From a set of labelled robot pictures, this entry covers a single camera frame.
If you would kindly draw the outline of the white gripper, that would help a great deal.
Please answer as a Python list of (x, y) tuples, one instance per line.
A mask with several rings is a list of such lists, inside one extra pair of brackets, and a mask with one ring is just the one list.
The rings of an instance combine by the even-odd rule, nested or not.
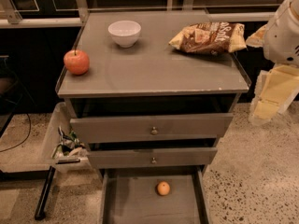
[(246, 39), (253, 48), (263, 47), (263, 55), (276, 64), (258, 75), (249, 121), (263, 125), (283, 114), (299, 94), (299, 0), (285, 0), (266, 26)]

